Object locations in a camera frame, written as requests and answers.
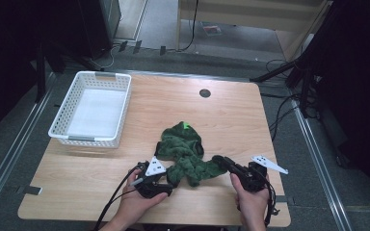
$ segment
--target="human hand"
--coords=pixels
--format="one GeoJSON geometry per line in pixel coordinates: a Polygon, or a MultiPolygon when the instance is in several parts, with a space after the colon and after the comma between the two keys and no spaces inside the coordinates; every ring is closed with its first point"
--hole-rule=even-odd
{"type": "Polygon", "coordinates": [[[230,180],[233,188],[236,190],[235,201],[236,205],[240,207],[242,224],[250,231],[266,230],[264,216],[269,200],[268,190],[263,189],[259,192],[245,191],[239,177],[233,173],[230,173],[230,180]]]}
{"type": "Polygon", "coordinates": [[[134,191],[134,186],[130,186],[131,182],[135,181],[136,176],[141,172],[140,169],[134,170],[133,173],[127,178],[127,184],[125,185],[122,193],[127,193],[121,197],[119,203],[119,209],[113,218],[108,222],[101,230],[113,230],[122,231],[127,229],[129,226],[137,222],[144,213],[151,207],[159,204],[168,194],[165,192],[159,193],[154,197],[147,199],[143,198],[139,192],[134,191]]]}

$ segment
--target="black game controller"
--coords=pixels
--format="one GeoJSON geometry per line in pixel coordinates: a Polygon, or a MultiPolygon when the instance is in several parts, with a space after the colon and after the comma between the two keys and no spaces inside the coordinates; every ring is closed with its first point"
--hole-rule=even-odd
{"type": "Polygon", "coordinates": [[[227,157],[216,155],[212,161],[239,177],[243,189],[249,192],[259,192],[265,189],[267,168],[256,162],[249,162],[249,167],[242,167],[227,157]]]}
{"type": "Polygon", "coordinates": [[[168,196],[170,196],[173,190],[173,185],[158,183],[161,177],[166,175],[167,173],[164,172],[156,175],[146,176],[145,173],[148,166],[148,161],[145,161],[144,163],[138,162],[137,168],[142,170],[135,181],[140,183],[134,186],[137,189],[138,193],[140,193],[140,195],[144,198],[152,198],[159,193],[167,193],[168,196]]]}

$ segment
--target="wire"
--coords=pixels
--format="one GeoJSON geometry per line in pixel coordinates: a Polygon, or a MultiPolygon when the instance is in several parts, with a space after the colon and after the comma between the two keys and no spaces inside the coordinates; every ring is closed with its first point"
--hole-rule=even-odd
{"type": "MultiPolygon", "coordinates": [[[[273,135],[272,135],[272,141],[274,141],[276,139],[276,134],[278,133],[278,125],[281,123],[281,121],[286,117],[288,116],[289,114],[293,113],[294,110],[300,108],[300,106],[296,106],[294,108],[291,108],[289,109],[287,112],[285,112],[284,114],[280,115],[280,112],[281,112],[281,108],[282,106],[289,100],[289,99],[292,99],[292,100],[297,100],[297,101],[300,101],[300,94],[297,93],[297,94],[292,94],[290,96],[286,96],[286,97],[282,97],[282,96],[279,96],[279,95],[271,95],[271,94],[261,94],[262,96],[269,96],[269,97],[274,97],[274,98],[284,98],[283,102],[280,104],[280,106],[278,106],[278,109],[277,109],[277,115],[276,115],[276,120],[269,126],[269,130],[270,132],[273,131],[273,135]]],[[[305,102],[305,107],[306,108],[311,108],[313,107],[315,104],[316,104],[316,97],[315,96],[312,96],[312,95],[309,95],[308,98],[312,98],[314,101],[311,102],[309,100],[307,100],[305,102]]],[[[311,115],[308,115],[309,118],[317,118],[317,115],[315,116],[311,116],[311,115]]]]}
{"type": "Polygon", "coordinates": [[[194,22],[193,22],[193,25],[192,25],[192,38],[191,38],[191,41],[189,42],[189,44],[185,48],[179,49],[179,50],[177,50],[177,52],[186,51],[191,46],[191,44],[194,42],[194,37],[195,37],[195,21],[197,20],[198,3],[199,3],[199,0],[197,0],[197,5],[195,6],[194,22]]]}
{"type": "Polygon", "coordinates": [[[109,202],[104,206],[104,209],[103,211],[101,212],[101,215],[100,217],[98,218],[98,221],[97,221],[97,224],[95,225],[95,228],[94,230],[99,230],[99,227],[100,227],[100,224],[101,224],[101,221],[103,220],[104,216],[106,215],[107,213],[107,210],[110,208],[110,206],[113,204],[114,201],[116,201],[116,199],[120,198],[122,195],[124,195],[125,193],[119,195],[117,198],[114,198],[116,196],[116,194],[119,192],[119,189],[121,189],[122,187],[122,184],[124,184],[124,182],[128,179],[128,177],[131,175],[131,173],[133,173],[133,171],[135,169],[137,169],[138,166],[135,166],[133,167],[131,170],[128,171],[128,173],[125,175],[124,179],[122,179],[122,181],[119,183],[119,186],[117,187],[117,189],[114,191],[113,195],[111,196],[109,202]]]}
{"type": "Polygon", "coordinates": [[[270,69],[269,69],[269,64],[271,63],[271,62],[275,62],[275,61],[282,61],[282,63],[280,64],[280,66],[279,67],[281,67],[281,66],[283,66],[284,64],[287,64],[288,62],[287,61],[285,61],[285,60],[270,60],[270,61],[268,61],[267,63],[266,63],[266,69],[267,69],[267,71],[268,72],[272,72],[270,69]]]}
{"type": "Polygon", "coordinates": [[[111,58],[112,58],[112,61],[111,61],[111,63],[110,63],[109,65],[100,65],[100,64],[96,63],[95,61],[93,61],[93,59],[90,59],[90,61],[91,61],[93,64],[95,64],[95,65],[97,65],[98,67],[101,67],[101,68],[107,68],[107,67],[112,66],[112,65],[114,64],[114,55],[113,55],[113,50],[114,50],[114,49],[116,49],[117,47],[119,47],[119,45],[117,45],[117,46],[113,47],[113,48],[110,50],[110,56],[111,56],[111,58]]]}
{"type": "Polygon", "coordinates": [[[268,201],[268,204],[267,204],[267,215],[264,219],[265,225],[267,227],[267,225],[270,223],[270,217],[272,216],[272,212],[274,211],[274,209],[276,207],[276,191],[275,191],[275,188],[273,188],[272,184],[270,184],[270,182],[267,180],[266,176],[264,176],[262,173],[260,173],[260,171],[258,171],[256,168],[252,167],[252,169],[258,175],[261,176],[264,184],[267,187],[267,190],[269,191],[269,201],[268,201]]]}
{"type": "Polygon", "coordinates": [[[125,194],[132,193],[132,192],[134,192],[134,191],[136,191],[136,190],[137,190],[137,189],[132,190],[132,191],[128,191],[128,192],[125,192],[125,193],[122,193],[121,195],[117,196],[117,197],[112,201],[112,203],[114,203],[114,201],[116,201],[116,200],[117,200],[117,199],[119,199],[120,197],[124,196],[125,194]]]}

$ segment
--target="round hole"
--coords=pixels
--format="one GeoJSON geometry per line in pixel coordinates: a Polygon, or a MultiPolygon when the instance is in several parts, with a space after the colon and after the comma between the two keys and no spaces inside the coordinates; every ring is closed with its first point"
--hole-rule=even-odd
{"type": "Polygon", "coordinates": [[[207,98],[211,95],[211,93],[207,89],[202,89],[199,91],[199,95],[202,96],[203,98],[207,98]]]}

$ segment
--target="green cloth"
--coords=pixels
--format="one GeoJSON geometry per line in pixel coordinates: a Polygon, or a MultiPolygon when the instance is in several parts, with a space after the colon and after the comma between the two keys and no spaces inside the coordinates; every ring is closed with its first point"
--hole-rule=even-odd
{"type": "Polygon", "coordinates": [[[182,121],[162,133],[156,156],[162,161],[175,161],[175,165],[167,169],[171,184],[177,187],[186,176],[188,184],[196,187],[201,180],[227,172],[227,169],[220,168],[212,160],[204,162],[203,153],[200,136],[193,127],[182,121]]]}

